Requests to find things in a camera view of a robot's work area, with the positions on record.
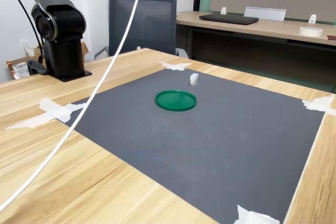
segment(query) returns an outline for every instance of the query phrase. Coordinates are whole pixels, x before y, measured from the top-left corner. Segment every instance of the mesh chair back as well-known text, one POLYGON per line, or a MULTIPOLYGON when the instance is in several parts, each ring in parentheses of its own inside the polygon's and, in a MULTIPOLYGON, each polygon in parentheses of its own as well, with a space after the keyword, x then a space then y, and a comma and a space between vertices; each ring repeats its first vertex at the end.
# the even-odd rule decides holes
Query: mesh chair back
MULTIPOLYGON (((110 0, 109 55, 113 56, 127 27, 135 0, 110 0)), ((139 0, 121 53, 141 48, 175 54, 176 0, 139 0)))

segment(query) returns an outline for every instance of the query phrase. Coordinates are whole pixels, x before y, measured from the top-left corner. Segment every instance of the green plastic lid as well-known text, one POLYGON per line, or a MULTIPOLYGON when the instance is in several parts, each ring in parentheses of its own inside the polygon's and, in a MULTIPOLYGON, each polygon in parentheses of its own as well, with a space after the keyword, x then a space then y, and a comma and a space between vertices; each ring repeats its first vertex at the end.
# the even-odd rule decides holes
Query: green plastic lid
POLYGON ((182 90, 165 90, 156 95, 155 101, 165 110, 186 111, 196 106, 197 99, 193 94, 182 90))

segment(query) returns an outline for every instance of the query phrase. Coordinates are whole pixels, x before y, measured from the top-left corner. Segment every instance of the white cable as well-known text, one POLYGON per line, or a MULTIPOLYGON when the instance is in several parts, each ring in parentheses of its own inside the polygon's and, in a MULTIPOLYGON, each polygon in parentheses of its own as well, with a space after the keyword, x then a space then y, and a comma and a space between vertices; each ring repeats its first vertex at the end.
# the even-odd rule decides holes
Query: white cable
POLYGON ((85 104, 85 107, 82 109, 82 111, 80 112, 79 116, 76 118, 76 120, 74 121, 74 123, 72 124, 72 126, 70 127, 70 129, 68 130, 68 132, 65 134, 65 136, 62 138, 62 140, 57 144, 57 146, 55 147, 55 149, 49 154, 49 156, 46 158, 46 160, 44 160, 44 162, 37 168, 37 170, 31 175, 31 177, 8 199, 6 200, 1 206, 0 206, 0 212, 2 212, 10 203, 13 202, 13 200, 15 200, 17 198, 17 196, 19 196, 26 188, 27 186, 29 186, 29 184, 37 177, 37 175, 43 170, 43 168, 49 163, 49 161, 53 158, 53 156, 56 154, 56 152, 60 149, 60 147, 63 145, 63 143, 65 142, 65 140, 68 138, 68 136, 70 135, 70 133, 74 130, 74 128, 76 127, 76 125, 78 124, 78 122, 80 121, 80 119, 82 118, 82 116, 84 115, 86 109, 88 108, 88 106, 90 105, 92 99, 95 97, 98 89, 100 88, 100 86, 103 84, 106 76, 108 75, 108 73, 110 72, 116 58, 118 57, 120 50, 122 48, 122 46, 124 45, 124 42, 126 40, 127 34, 130 30, 132 21, 133 21, 133 17, 134 17, 134 13, 135 13, 135 9, 137 8, 137 4, 138 4, 139 0, 135 0, 134 3, 134 7, 132 10, 132 14, 130 17, 130 21, 128 22, 124 37, 122 38, 119 48, 117 50, 117 52, 115 53, 109 67, 107 68, 107 70, 105 71, 103 77, 101 78, 101 80, 99 81, 98 85, 96 86, 96 88, 94 89, 93 93, 91 94, 89 100, 87 101, 87 103, 85 104))

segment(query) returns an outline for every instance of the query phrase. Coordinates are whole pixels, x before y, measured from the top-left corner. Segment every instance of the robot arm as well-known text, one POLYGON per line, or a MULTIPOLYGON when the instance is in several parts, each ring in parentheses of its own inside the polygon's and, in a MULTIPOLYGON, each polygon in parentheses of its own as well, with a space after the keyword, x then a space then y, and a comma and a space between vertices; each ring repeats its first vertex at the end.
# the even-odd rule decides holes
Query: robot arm
POLYGON ((84 70, 80 40, 86 29, 84 15, 69 0, 35 0, 32 9, 37 31, 46 40, 47 69, 28 61, 29 72, 50 74, 61 81, 90 75, 84 70))
POLYGON ((85 32, 84 15, 69 0, 35 0, 32 17, 46 41, 80 40, 85 32))

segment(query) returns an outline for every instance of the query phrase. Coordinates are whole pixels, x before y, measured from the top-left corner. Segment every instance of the wooden table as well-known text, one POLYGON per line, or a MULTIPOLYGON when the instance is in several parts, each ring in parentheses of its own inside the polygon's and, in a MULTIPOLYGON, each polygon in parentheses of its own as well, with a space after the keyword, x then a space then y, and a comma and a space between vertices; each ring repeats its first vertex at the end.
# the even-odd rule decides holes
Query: wooden table
MULTIPOLYGON (((142 49, 120 55, 99 92, 157 72, 158 61, 312 101, 329 93, 142 49)), ((0 202, 33 173, 68 130, 52 120, 34 129, 4 128, 42 114, 50 98, 66 105, 88 97, 111 58, 89 62, 93 75, 62 83, 50 76, 0 84, 0 202)), ((336 223, 336 117, 325 115, 287 223, 336 223)), ((0 214, 2 223, 215 223, 132 166, 73 132, 31 185, 0 214)))
POLYGON ((199 17, 210 13, 180 12, 176 23, 180 25, 210 28, 215 30, 234 31, 243 34, 262 35, 268 37, 292 39, 336 46, 336 40, 328 40, 327 35, 336 36, 336 26, 323 24, 308 24, 306 22, 287 21, 276 22, 259 20, 251 25, 236 25, 229 23, 201 20, 199 17), (321 37, 307 37, 299 34, 300 27, 317 27, 323 29, 321 37))

